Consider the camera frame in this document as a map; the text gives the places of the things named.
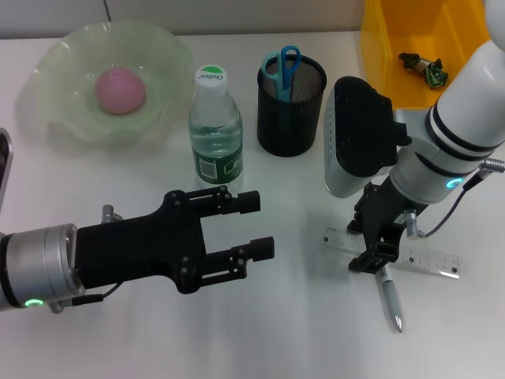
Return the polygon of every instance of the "black mesh pen holder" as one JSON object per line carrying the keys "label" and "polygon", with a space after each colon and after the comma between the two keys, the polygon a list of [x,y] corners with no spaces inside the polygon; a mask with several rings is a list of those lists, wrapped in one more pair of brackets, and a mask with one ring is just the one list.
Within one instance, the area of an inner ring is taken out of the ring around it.
{"label": "black mesh pen holder", "polygon": [[[286,56],[290,68],[295,54]],[[277,58],[266,66],[277,71]],[[309,150],[316,138],[317,122],[326,88],[326,73],[316,61],[301,56],[291,77],[290,101],[277,99],[275,82],[258,72],[258,141],[275,156],[299,156]]]}

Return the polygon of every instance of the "wall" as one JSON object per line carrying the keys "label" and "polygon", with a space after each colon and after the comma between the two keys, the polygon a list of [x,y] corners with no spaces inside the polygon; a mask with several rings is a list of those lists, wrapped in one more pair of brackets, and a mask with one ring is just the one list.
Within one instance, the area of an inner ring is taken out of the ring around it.
{"label": "wall", "polygon": [[[141,19],[175,34],[359,29],[364,5],[364,0],[107,1],[113,21]],[[0,0],[0,38],[63,36],[106,20],[103,0]]]}

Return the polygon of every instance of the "blue scissors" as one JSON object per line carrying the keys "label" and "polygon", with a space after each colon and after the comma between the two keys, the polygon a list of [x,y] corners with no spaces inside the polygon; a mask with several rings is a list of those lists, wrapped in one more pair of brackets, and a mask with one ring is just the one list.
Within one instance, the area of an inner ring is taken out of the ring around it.
{"label": "blue scissors", "polygon": [[[286,66],[286,54],[288,51],[295,51],[297,53],[296,60],[293,65],[288,69]],[[277,71],[275,73],[267,72],[267,64],[272,58],[277,58]],[[282,101],[290,101],[291,97],[291,77],[297,70],[301,62],[300,50],[293,45],[284,47],[280,52],[274,51],[268,54],[263,60],[261,65],[261,71],[263,75],[268,79],[271,79],[275,83],[275,93],[277,99]]]}

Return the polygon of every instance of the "yellow plastic bin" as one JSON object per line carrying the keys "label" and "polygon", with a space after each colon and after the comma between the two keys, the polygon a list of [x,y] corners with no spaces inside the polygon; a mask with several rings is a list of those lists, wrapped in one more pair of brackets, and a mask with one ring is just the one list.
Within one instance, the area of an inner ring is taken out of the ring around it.
{"label": "yellow plastic bin", "polygon": [[422,76],[403,68],[398,55],[442,59],[449,85],[488,39],[482,0],[366,0],[361,26],[366,79],[394,108],[427,108],[445,88],[431,90]]}

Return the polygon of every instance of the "bottle label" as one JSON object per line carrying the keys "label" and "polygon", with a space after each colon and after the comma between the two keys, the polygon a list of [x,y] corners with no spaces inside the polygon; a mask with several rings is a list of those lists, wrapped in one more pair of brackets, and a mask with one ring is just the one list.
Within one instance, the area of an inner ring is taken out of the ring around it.
{"label": "bottle label", "polygon": [[193,149],[196,173],[205,182],[224,184],[234,180],[242,172],[242,145],[235,152],[222,158],[208,158]]}

